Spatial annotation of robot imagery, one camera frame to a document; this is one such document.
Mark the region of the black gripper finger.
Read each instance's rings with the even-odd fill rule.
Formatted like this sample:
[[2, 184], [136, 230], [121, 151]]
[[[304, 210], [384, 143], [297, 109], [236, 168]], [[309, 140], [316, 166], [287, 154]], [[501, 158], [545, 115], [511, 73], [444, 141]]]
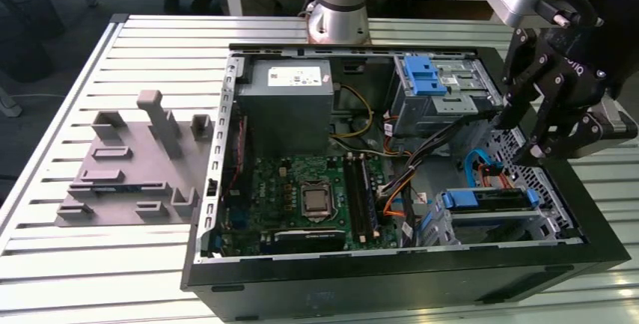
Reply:
[[587, 108], [565, 104], [569, 80], [552, 76], [537, 81], [543, 101], [528, 140], [517, 150], [513, 163], [537, 167], [547, 159], [576, 159], [593, 152], [592, 145], [604, 135], [604, 118]]
[[505, 56], [503, 83], [507, 86], [504, 108], [497, 116], [496, 128], [512, 129], [519, 124], [537, 99], [533, 88], [536, 81], [549, 72], [557, 62], [557, 53], [549, 46], [545, 35], [548, 28], [516, 28]]

